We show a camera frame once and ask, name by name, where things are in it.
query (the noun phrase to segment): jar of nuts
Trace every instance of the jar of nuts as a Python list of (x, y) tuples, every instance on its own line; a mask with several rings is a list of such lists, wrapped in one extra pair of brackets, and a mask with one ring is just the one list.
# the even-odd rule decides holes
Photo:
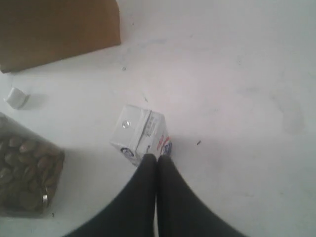
[(51, 204), (65, 153), (0, 113), (0, 215), (37, 215)]

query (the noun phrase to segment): small white object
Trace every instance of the small white object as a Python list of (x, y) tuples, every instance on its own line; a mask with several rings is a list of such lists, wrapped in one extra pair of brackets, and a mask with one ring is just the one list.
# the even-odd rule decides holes
[(4, 99), (12, 108), (18, 110), (25, 102), (27, 95), (24, 94), (21, 90), (13, 87), (10, 90), (7, 99)]
[(110, 142), (135, 166), (145, 154), (158, 158), (172, 150), (164, 116), (132, 105), (124, 106)]

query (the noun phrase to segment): small milk carton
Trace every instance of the small milk carton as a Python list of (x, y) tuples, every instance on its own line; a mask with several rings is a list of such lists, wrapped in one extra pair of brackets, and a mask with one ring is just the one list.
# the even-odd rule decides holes
[(124, 106), (110, 142), (135, 166), (145, 154), (158, 158), (172, 150), (164, 116), (132, 105)]

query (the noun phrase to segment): white table surface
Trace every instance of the white table surface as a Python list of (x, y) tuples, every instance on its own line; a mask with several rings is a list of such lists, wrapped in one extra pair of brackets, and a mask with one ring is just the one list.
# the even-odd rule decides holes
[(165, 114), (176, 166), (232, 226), (314, 237), (316, 1), (118, 3), (121, 46), (0, 75), (31, 94), (0, 111), (67, 149), (48, 215), (0, 218), (0, 237), (61, 236), (120, 192), (135, 167), (109, 139), (126, 103)]

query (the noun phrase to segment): brown cardboard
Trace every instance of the brown cardboard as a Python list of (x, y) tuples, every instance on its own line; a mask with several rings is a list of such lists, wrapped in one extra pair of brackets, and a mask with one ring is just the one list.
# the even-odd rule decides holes
[(3, 73), (118, 44), (115, 0), (0, 0)]

